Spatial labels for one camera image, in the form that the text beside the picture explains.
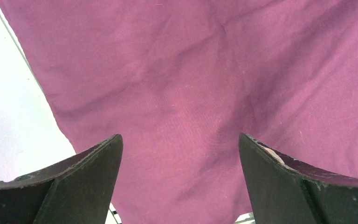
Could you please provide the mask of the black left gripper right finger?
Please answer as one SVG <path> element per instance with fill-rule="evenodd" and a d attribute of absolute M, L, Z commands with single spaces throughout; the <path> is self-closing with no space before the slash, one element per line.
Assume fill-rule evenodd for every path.
<path fill-rule="evenodd" d="M 239 136 L 239 153 L 258 224 L 358 224 L 358 178 L 336 174 Z"/>

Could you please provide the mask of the purple cloth wrap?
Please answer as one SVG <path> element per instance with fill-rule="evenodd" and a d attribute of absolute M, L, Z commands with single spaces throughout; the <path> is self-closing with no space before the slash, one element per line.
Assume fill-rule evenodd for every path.
<path fill-rule="evenodd" d="M 0 0 L 76 152 L 113 134 L 125 224 L 232 224 L 247 133 L 358 178 L 358 0 Z"/>

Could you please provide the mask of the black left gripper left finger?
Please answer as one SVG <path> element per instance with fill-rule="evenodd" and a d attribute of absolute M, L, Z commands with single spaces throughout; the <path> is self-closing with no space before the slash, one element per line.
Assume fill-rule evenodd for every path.
<path fill-rule="evenodd" d="M 0 181 L 0 224 L 103 224 L 123 153 L 115 134 L 63 161 Z"/>

